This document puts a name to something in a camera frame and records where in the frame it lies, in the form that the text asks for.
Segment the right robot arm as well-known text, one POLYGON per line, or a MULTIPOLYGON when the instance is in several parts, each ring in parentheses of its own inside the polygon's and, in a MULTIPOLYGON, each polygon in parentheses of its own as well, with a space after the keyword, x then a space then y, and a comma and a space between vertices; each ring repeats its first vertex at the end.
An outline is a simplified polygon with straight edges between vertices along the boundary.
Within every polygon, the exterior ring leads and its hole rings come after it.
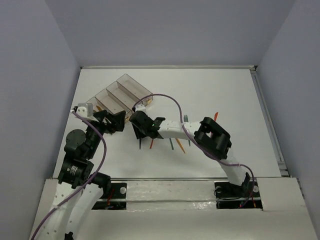
POLYGON ((231 136, 212 118, 204 117, 198 122, 178 122, 164 117, 151 119, 145 112, 137 110, 129 121, 138 139, 149 137, 193 142, 207 157, 219 163, 235 196, 242 196, 248 191, 250 176, 234 156, 231 136))

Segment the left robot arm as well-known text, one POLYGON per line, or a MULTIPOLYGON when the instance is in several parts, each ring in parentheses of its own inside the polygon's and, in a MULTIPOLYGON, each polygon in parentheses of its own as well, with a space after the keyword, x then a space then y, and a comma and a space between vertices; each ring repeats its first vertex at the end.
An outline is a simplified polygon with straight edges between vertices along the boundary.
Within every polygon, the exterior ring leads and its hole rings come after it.
POLYGON ((70 112, 85 123, 87 129, 74 129, 66 136, 65 155, 53 202, 49 213, 31 236, 33 240, 75 240, 97 200, 113 194, 110 176, 98 170, 107 156, 103 135, 122 132, 126 112, 94 112, 86 104, 78 105, 70 112), (92 171, 94 164, 91 160, 99 144, 103 145, 102 160, 98 169, 92 171))

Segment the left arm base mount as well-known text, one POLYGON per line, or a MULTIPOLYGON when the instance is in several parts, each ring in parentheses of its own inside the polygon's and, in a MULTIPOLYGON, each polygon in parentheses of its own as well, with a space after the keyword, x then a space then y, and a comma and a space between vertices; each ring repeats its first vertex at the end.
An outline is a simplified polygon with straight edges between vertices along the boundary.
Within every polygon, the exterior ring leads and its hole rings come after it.
POLYGON ((92 210, 126 210, 127 183, 115 181, 111 183, 108 194, 104 194, 92 207, 92 210))

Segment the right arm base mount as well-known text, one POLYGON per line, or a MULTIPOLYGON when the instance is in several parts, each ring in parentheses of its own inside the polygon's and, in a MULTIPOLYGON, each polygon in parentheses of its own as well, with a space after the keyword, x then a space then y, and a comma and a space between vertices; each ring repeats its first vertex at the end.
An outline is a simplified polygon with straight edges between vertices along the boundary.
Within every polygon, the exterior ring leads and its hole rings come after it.
POLYGON ((215 182, 213 195, 218 210, 223 209, 263 209, 258 183, 250 182, 247 191, 243 192, 238 186, 229 182, 215 182))

